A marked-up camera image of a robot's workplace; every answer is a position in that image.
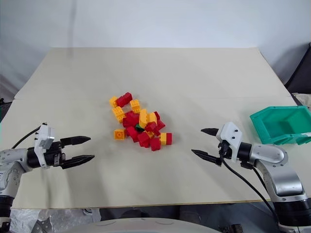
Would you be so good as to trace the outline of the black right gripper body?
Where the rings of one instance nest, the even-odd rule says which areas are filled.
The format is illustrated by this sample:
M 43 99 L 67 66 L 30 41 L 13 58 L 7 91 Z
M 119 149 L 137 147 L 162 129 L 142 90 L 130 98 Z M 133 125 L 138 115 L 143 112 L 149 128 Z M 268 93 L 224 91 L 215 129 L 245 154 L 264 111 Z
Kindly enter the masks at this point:
M 232 149 L 230 147 L 230 144 L 226 140 L 222 140 L 219 145 L 219 156 L 220 159 L 228 159 L 230 160 L 232 158 Z

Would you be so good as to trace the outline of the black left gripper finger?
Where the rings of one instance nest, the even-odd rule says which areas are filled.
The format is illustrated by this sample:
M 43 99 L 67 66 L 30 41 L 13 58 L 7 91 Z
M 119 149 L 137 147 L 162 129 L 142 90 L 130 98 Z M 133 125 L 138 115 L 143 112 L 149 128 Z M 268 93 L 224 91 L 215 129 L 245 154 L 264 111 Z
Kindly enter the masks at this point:
M 61 147 L 65 147 L 68 145 L 79 145 L 89 140 L 91 140 L 91 138 L 87 136 L 73 136 L 73 137 L 61 138 L 60 144 L 61 144 Z
M 75 156 L 75 157 L 72 157 L 69 160 L 64 160 L 62 165 L 61 165 L 61 168 L 62 169 L 68 169 L 68 168 L 71 168 L 71 167 L 80 166 L 80 165 L 82 165 L 84 163 L 89 162 L 93 158 L 95 158 L 95 155 Z

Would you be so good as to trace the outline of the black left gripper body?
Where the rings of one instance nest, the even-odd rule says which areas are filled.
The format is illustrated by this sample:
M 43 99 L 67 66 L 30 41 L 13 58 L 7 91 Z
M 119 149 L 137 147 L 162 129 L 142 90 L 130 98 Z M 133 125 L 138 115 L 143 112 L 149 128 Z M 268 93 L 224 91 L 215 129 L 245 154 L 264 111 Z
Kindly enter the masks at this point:
M 66 156 L 62 152 L 65 142 L 65 139 L 60 139 L 60 141 L 53 142 L 49 149 L 46 149 L 44 158 L 48 166 L 60 166 L 62 169 L 65 169 Z

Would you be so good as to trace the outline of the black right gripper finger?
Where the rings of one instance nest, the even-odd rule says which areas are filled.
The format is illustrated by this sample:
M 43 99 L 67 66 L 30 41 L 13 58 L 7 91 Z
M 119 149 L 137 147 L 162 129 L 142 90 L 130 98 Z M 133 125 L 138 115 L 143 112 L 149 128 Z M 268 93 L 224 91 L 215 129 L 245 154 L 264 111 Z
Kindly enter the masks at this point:
M 198 157 L 200 157 L 201 159 L 214 163 L 217 166 L 221 166 L 222 165 L 222 160 L 220 157 L 215 157 L 212 155 L 209 155 L 207 152 L 202 151 L 202 150 L 191 150 L 195 155 L 197 155 Z
M 201 129 L 201 132 L 206 133 L 206 134 L 211 135 L 211 136 L 214 136 L 214 137 L 217 136 L 218 131 L 219 131 L 218 128 L 204 128 L 204 129 Z

